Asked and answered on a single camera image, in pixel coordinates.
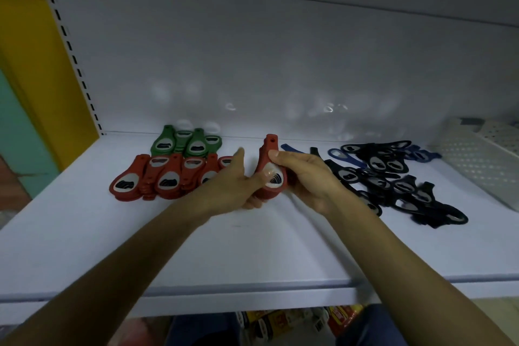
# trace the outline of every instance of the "person's left hand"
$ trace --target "person's left hand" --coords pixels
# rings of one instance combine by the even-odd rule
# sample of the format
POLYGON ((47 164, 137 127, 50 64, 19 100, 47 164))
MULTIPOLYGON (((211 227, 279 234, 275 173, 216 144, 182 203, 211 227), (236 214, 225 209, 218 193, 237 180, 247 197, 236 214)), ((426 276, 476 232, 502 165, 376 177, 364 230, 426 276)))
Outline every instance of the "person's left hand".
POLYGON ((200 206, 201 211, 209 217, 239 208, 260 208, 263 202, 252 194, 269 181, 273 171, 270 170, 267 174, 260 171, 250 178, 246 177, 244 154, 244 149, 240 147, 229 166, 181 199, 190 200, 191 205, 200 206))

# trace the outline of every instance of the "forearm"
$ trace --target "forearm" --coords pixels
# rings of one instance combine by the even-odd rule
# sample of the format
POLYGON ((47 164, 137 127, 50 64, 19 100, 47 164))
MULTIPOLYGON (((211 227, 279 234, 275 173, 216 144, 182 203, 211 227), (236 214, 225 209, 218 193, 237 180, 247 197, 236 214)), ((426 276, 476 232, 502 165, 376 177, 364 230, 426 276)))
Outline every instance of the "forearm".
POLYGON ((409 344, 513 344, 353 194, 330 198, 336 208, 330 223, 409 344))
POLYGON ((162 267, 200 225, 191 216, 192 208, 183 200, 170 206, 30 317, 6 343, 106 344, 162 267))

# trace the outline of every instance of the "teal panel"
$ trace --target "teal panel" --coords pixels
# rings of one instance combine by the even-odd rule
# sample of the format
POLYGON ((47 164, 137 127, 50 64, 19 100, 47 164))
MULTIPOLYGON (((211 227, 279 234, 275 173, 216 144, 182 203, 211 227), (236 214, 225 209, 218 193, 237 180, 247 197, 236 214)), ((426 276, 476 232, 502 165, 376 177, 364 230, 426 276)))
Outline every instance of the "teal panel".
POLYGON ((59 174, 47 147, 1 71, 0 154, 32 198, 59 174))

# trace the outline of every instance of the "person's right hand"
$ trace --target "person's right hand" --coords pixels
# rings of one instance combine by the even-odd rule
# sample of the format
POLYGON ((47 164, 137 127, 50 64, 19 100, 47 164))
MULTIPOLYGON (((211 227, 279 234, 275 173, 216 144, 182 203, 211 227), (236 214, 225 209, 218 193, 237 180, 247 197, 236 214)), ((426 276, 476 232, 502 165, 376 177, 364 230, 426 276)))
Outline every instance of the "person's right hand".
POLYGON ((328 218, 336 208, 330 200, 336 194, 348 194, 348 190, 335 178, 324 161, 309 153, 270 150, 270 160, 291 169, 297 182, 290 190, 314 211, 328 218))

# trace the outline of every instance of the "hand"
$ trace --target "hand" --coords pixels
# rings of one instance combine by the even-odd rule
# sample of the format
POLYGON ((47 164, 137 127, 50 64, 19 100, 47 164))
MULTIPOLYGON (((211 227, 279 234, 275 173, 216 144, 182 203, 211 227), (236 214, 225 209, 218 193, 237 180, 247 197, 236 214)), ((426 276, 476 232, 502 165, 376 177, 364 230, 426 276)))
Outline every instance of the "hand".
POLYGON ((240 207, 260 208, 263 202, 252 197, 252 194, 269 181, 274 171, 260 171, 250 178, 246 177, 243 167, 244 154, 243 148, 239 148, 229 166, 181 200, 189 200, 190 205, 199 208, 207 219, 240 207))
POLYGON ((297 182, 290 190, 314 211, 328 218, 335 212, 330 197, 348 192, 335 178, 324 161, 308 153, 270 150, 268 157, 274 163, 291 169, 297 182))

